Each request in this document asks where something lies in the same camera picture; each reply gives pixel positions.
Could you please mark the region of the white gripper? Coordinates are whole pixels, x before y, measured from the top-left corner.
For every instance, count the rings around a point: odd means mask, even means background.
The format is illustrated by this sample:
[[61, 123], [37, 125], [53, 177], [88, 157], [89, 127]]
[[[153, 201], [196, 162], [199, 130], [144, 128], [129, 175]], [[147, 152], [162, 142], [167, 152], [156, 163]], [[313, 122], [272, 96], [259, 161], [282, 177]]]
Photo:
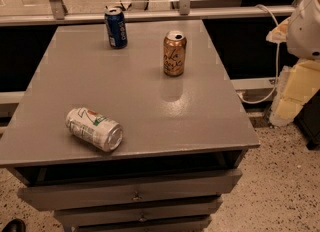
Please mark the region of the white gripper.
[[285, 126], [320, 89], [320, 0], [302, 0], [290, 19], [271, 30], [266, 40], [287, 41], [288, 52], [304, 58], [293, 67], [283, 67], [271, 105], [269, 121]]

